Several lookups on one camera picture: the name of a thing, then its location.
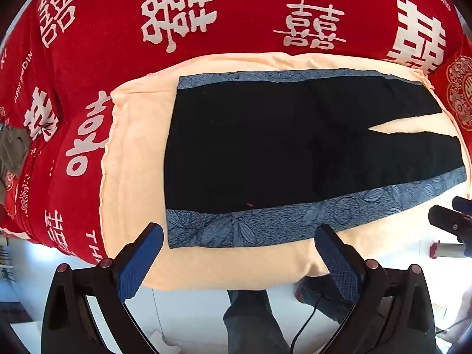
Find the person's legs in jeans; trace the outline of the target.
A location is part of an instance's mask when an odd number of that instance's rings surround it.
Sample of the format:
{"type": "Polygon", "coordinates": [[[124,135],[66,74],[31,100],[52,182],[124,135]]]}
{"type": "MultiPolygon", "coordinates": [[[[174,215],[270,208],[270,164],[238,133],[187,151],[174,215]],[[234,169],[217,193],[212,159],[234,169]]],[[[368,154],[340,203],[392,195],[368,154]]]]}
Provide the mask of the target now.
{"type": "MultiPolygon", "coordinates": [[[[292,353],[295,343],[288,343],[273,316],[267,291],[229,290],[230,306],[223,316],[228,336],[228,352],[292,353]]],[[[320,311],[340,324],[353,303],[344,299],[331,275],[309,277],[298,282],[296,300],[320,311]]]]}

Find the red embroidered cushion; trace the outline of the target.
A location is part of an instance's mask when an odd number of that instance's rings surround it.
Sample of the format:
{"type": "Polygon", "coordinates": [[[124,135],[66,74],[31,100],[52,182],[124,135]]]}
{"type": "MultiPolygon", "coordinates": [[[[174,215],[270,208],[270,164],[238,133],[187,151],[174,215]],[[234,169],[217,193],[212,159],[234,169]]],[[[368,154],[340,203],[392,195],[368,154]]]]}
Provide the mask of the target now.
{"type": "Polygon", "coordinates": [[[471,40],[464,35],[461,46],[429,74],[435,93],[453,115],[467,148],[471,150],[472,58],[471,40]]]}

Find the black pants with blue trim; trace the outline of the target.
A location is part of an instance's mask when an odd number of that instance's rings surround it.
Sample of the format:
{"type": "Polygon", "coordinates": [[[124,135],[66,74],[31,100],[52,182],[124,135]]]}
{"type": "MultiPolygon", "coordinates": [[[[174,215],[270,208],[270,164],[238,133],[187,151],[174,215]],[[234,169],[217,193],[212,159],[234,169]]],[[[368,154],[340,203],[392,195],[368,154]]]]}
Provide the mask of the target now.
{"type": "Polygon", "coordinates": [[[354,228],[466,180],[423,84],[377,71],[204,73],[178,81],[165,149],[171,248],[278,245],[354,228]]]}

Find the red wedding sofa cover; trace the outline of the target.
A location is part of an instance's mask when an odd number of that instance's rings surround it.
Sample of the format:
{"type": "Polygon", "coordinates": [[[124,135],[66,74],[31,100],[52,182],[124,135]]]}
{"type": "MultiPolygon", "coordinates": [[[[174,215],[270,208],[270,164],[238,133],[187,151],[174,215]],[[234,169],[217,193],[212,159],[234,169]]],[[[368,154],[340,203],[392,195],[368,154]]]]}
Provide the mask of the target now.
{"type": "Polygon", "coordinates": [[[185,60],[321,53],[444,69],[452,0],[31,0],[1,49],[1,231],[95,263],[110,92],[185,60]]]}

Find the peach towel mat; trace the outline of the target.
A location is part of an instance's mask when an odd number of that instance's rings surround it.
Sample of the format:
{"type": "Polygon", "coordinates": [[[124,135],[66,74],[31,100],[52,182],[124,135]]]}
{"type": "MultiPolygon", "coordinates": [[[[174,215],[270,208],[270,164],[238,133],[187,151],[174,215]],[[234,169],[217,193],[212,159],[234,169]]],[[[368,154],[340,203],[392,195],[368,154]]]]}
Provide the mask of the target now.
{"type": "MultiPolygon", "coordinates": [[[[110,256],[150,222],[165,223],[164,153],[178,80],[235,71],[378,71],[418,82],[418,69],[332,54],[212,54],[128,81],[115,89],[113,124],[101,161],[101,234],[110,256]]],[[[267,289],[326,273],[312,240],[254,248],[170,248],[164,245],[145,285],[160,290],[267,289]]]]}

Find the white red-capped tube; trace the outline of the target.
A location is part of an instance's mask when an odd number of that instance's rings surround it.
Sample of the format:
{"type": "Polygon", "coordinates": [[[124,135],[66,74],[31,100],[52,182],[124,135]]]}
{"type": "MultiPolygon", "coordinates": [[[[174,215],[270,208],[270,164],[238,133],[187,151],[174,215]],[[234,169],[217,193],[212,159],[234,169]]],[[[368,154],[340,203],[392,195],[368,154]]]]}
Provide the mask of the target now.
{"type": "Polygon", "coordinates": [[[436,259],[439,257],[463,258],[466,247],[464,244],[435,242],[430,246],[429,257],[436,259]]]}

